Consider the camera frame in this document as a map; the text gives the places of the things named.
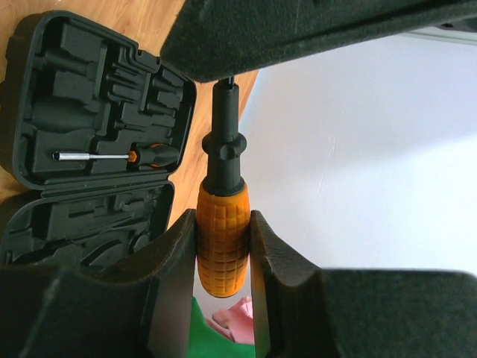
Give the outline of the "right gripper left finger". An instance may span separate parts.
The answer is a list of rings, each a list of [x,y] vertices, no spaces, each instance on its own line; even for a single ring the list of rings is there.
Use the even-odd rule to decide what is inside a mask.
[[[1,270],[3,357],[186,357],[195,216],[96,276],[62,266]]]

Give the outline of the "black-handled screwdriver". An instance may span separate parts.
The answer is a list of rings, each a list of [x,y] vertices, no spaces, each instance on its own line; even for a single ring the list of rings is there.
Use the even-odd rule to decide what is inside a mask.
[[[153,144],[147,148],[135,147],[127,154],[91,154],[80,152],[55,151],[52,158],[56,161],[125,160],[132,167],[150,166],[159,168],[174,163],[180,152],[164,144]]]

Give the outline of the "black plastic tool case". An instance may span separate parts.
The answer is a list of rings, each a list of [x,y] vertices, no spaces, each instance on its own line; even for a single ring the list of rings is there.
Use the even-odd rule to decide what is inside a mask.
[[[166,231],[195,83],[130,38],[67,11],[23,18],[1,83],[1,167],[26,193],[1,204],[1,264],[99,271]],[[172,164],[56,161],[170,145]]]

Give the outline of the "orange-handled screwdriver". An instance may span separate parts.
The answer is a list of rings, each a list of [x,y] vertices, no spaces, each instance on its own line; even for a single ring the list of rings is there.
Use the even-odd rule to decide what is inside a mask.
[[[206,177],[196,212],[198,274],[213,297],[228,298],[245,282],[250,199],[241,176],[241,154],[247,140],[239,133],[239,86],[234,78],[212,89],[212,126],[203,138]]]

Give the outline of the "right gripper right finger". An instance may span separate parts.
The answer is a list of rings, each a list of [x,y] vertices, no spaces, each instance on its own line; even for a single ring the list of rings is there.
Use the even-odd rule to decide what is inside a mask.
[[[474,357],[476,277],[320,268],[257,210],[250,267],[258,357]]]

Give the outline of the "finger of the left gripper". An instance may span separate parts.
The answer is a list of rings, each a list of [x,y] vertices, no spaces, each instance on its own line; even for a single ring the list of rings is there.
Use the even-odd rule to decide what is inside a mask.
[[[475,17],[475,1],[185,1],[160,57],[205,83]]]

